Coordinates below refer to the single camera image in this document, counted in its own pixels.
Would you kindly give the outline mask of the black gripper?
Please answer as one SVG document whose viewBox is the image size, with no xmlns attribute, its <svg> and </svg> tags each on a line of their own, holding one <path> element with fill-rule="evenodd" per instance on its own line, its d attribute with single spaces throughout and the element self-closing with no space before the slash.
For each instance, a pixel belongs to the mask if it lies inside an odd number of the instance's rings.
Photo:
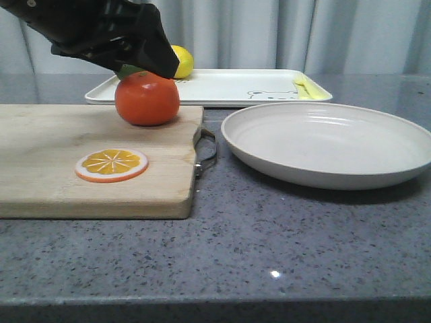
<svg viewBox="0 0 431 323">
<path fill-rule="evenodd" d="M 172 79 L 179 66 L 150 4 L 130 1 L 2 1 L 1 8 L 42 34 L 54 55 L 73 57 L 122 76 L 149 71 Z"/>
</svg>

